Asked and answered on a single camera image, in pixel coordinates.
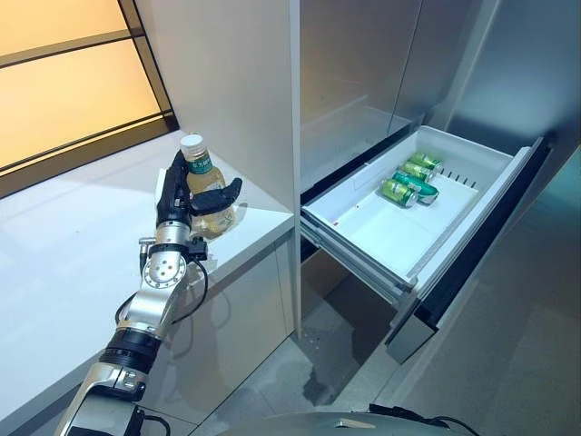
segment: floor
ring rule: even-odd
[[[305,317],[304,337],[287,339],[192,435],[370,402],[453,416],[482,436],[581,434],[580,168],[577,151],[412,359],[385,353],[393,312],[348,276]]]

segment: robotic arm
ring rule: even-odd
[[[191,238],[190,215],[216,213],[234,203],[242,180],[190,197],[187,163],[178,152],[157,203],[155,238],[140,240],[142,281],[123,306],[113,338],[87,373],[56,430],[57,436],[139,435],[145,414],[135,404],[186,288],[186,267],[207,259],[202,238]]]

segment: yellow liquid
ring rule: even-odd
[[[205,174],[188,173],[186,183],[194,194],[210,191],[211,189],[221,189],[226,186],[222,172],[215,166]],[[192,229],[206,237],[216,237],[230,227],[234,222],[234,218],[234,210],[230,206],[228,209],[217,213],[193,217]]]

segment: white drawer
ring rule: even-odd
[[[542,143],[539,138],[511,156],[421,126],[304,204],[301,230],[404,312],[392,323],[396,331],[458,261]],[[444,161],[443,170],[430,182],[440,196],[430,206],[418,203],[404,209],[382,197],[379,185],[416,151]],[[525,186],[519,183],[520,191],[524,192],[538,166],[528,171],[532,173]],[[517,202],[522,192],[511,196]],[[514,204],[508,209],[500,211],[502,223]],[[495,225],[494,231],[501,227]],[[476,263],[470,263],[472,269]]]

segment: window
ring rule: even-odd
[[[178,128],[134,1],[0,7],[0,197]]]

